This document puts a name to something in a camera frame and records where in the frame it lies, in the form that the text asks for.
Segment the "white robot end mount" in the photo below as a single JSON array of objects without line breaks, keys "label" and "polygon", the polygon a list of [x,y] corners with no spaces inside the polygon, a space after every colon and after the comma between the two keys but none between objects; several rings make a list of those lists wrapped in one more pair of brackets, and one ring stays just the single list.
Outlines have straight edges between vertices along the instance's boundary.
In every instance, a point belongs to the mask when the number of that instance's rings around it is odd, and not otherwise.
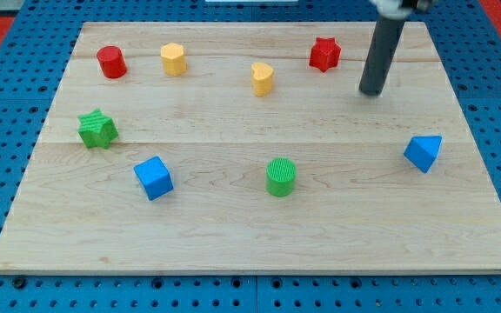
[{"label": "white robot end mount", "polygon": [[370,3],[382,17],[407,18],[413,12],[428,12],[438,0],[370,0]]}]

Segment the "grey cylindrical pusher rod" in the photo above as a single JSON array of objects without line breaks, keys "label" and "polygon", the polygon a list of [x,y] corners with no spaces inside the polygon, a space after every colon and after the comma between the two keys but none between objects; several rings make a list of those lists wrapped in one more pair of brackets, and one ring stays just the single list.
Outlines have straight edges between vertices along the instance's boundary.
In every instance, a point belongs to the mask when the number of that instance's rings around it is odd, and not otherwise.
[{"label": "grey cylindrical pusher rod", "polygon": [[359,84],[366,96],[382,93],[404,24],[405,19],[378,17]]}]

